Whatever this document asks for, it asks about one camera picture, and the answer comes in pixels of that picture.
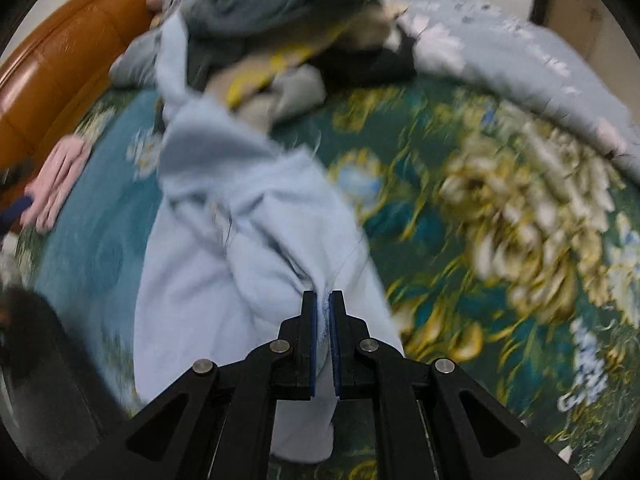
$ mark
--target floral bedsheet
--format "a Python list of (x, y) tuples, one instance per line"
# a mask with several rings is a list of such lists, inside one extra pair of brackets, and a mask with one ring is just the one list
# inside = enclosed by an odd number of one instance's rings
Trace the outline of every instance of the floral bedsheet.
[[(123, 407), (137, 286), (160, 192), (156, 96), (121, 104), (55, 230), (25, 232), (28, 281), (88, 349)], [(356, 89), (273, 133), (310, 145), (353, 202), (408, 356), (449, 356), (584, 480), (640, 409), (640, 193), (571, 134), (449, 80)], [(270, 478), (376, 475), (366, 402), (338, 404), (318, 466)]]

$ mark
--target green floral fabric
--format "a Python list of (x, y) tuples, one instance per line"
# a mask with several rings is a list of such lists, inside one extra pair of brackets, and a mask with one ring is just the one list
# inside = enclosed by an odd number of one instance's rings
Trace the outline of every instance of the green floral fabric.
[[(570, 134), (434, 78), (348, 92), (274, 138), (316, 150), (354, 204), (406, 354), (459, 362), (602, 473), (638, 418), (638, 190)], [(370, 460), (337, 438), (314, 474), (369, 478)]]

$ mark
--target brown leather headboard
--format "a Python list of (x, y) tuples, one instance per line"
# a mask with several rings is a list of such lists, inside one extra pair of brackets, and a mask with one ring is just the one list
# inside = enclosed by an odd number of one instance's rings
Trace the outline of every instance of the brown leather headboard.
[(0, 68), (0, 168), (25, 156), (43, 163), (151, 18), (145, 0), (70, 0), (25, 38)]

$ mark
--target metal screw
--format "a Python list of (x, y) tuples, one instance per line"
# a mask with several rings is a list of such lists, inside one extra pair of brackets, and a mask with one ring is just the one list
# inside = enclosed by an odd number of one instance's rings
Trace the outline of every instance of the metal screw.
[(207, 375), (213, 370), (213, 362), (208, 359), (198, 359), (191, 367), (198, 375)]
[(375, 339), (363, 339), (360, 342), (360, 349), (363, 352), (375, 352), (378, 348), (380, 348), (380, 343), (378, 343)]
[(441, 374), (450, 374), (456, 369), (456, 365), (451, 359), (438, 359), (435, 364), (436, 370)]
[(284, 341), (284, 339), (276, 339), (275, 341), (271, 341), (269, 344), (269, 348), (272, 352), (276, 354), (284, 354), (284, 352), (288, 351), (291, 348), (289, 341)]

